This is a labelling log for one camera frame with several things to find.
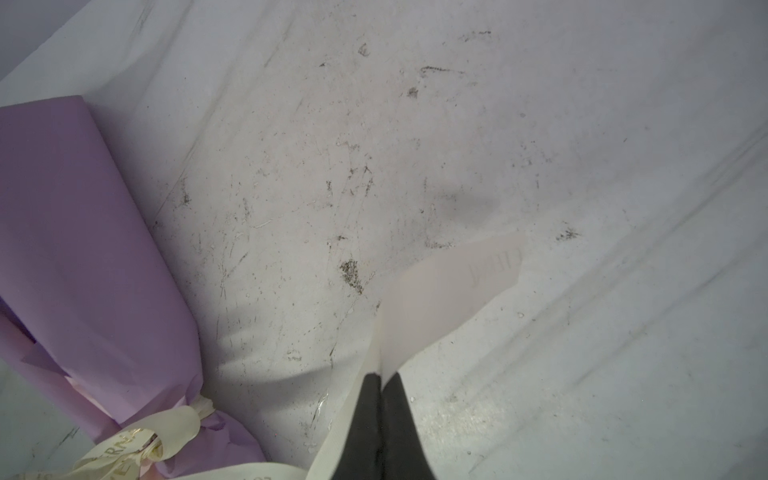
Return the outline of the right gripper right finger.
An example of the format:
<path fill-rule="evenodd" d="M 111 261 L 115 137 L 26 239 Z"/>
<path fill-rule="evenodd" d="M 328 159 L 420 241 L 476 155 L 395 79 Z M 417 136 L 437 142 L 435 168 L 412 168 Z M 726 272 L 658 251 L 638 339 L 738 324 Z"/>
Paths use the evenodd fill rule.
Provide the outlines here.
<path fill-rule="evenodd" d="M 381 400 L 383 478 L 435 480 L 436 477 L 424 454 L 399 373 L 386 383 Z"/>

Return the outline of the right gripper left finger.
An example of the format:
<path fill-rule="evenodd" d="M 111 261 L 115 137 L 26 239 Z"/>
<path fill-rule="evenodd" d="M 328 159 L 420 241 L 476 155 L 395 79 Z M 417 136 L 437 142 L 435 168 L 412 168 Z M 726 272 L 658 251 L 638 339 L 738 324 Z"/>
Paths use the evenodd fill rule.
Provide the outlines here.
<path fill-rule="evenodd" d="M 363 378 L 347 438 L 333 480 L 379 480 L 382 478 L 380 426 L 381 377 Z"/>

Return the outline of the cream ribbon roll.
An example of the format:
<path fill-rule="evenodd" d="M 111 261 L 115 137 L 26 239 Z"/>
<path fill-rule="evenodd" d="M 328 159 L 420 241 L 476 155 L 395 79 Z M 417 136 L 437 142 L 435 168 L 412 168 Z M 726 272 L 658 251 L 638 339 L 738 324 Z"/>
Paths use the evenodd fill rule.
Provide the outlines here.
<path fill-rule="evenodd" d="M 471 319 L 514 286 L 524 237 L 510 234 L 441 251 L 404 271 L 382 298 L 374 332 L 352 390 L 311 464 L 244 463 L 199 473 L 201 479 L 332 479 L 347 438 L 363 378 L 386 383 L 414 355 Z M 214 412 L 201 397 L 154 413 L 98 443 L 69 470 L 27 472 L 27 479 L 157 479 L 156 464 L 169 460 L 198 436 Z"/>

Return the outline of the pink purple wrapping paper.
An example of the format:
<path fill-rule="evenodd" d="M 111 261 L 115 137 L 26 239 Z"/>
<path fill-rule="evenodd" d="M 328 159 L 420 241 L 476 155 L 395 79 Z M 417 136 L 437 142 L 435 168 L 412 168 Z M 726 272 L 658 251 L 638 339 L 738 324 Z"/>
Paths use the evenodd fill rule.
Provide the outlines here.
<path fill-rule="evenodd" d="M 79 96 L 1 111 L 1 355 L 94 442 L 63 479 L 264 460 L 204 397 L 197 323 Z"/>

